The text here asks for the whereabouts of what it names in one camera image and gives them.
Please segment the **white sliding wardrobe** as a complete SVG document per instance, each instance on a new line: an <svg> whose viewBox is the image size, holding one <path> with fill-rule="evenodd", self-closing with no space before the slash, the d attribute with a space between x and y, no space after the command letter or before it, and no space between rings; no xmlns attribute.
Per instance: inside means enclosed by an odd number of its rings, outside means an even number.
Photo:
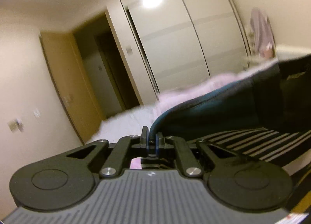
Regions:
<svg viewBox="0 0 311 224"><path fill-rule="evenodd" d="M233 0L119 0L135 44L129 59L144 104L165 91L244 69L249 54Z"/></svg>

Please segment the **pink floral bedspread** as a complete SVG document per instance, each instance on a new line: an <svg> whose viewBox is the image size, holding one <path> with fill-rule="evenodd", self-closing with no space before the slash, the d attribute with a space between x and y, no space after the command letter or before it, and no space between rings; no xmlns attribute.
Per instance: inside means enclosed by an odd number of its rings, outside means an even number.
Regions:
<svg viewBox="0 0 311 224"><path fill-rule="evenodd" d="M256 73L271 68L277 62L277 59L268 60L239 73L222 73L198 85L166 91L160 94L158 100L151 105L137 106L102 121L97 133L90 140L104 139L115 143L123 136L139 135L143 126L151 127L160 115L172 107L218 90L230 83L254 76Z"/></svg>

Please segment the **striped knit sweater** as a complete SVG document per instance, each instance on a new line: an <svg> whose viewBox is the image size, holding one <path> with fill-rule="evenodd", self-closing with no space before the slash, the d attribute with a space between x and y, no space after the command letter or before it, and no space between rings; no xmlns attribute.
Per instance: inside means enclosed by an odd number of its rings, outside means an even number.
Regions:
<svg viewBox="0 0 311 224"><path fill-rule="evenodd" d="M310 165L310 56L271 62L169 109L149 137L158 133L205 138L296 173Z"/></svg>

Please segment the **wall light switch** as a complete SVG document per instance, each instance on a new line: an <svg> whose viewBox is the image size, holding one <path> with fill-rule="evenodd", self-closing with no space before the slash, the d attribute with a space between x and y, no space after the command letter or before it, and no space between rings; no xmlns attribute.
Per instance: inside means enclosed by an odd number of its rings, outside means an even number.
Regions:
<svg viewBox="0 0 311 224"><path fill-rule="evenodd" d="M16 118L14 120L11 120L7 123L7 125L12 132L15 132L15 131L23 132L24 131L24 124L21 119Z"/></svg>

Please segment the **hanging lilac garment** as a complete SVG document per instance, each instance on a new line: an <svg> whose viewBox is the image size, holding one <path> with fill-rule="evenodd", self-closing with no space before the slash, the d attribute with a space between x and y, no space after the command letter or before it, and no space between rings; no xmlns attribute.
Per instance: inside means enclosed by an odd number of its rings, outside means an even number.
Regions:
<svg viewBox="0 0 311 224"><path fill-rule="evenodd" d="M270 21L265 12L253 8L250 16L250 27L253 31L255 52L264 59L274 57L274 37Z"/></svg>

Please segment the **wooden bedroom door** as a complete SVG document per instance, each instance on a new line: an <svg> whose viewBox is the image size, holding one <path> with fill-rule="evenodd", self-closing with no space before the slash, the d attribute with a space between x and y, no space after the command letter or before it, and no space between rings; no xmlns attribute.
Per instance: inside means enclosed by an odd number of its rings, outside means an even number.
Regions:
<svg viewBox="0 0 311 224"><path fill-rule="evenodd" d="M48 67L72 124L87 142L105 119L72 33L41 32Z"/></svg>

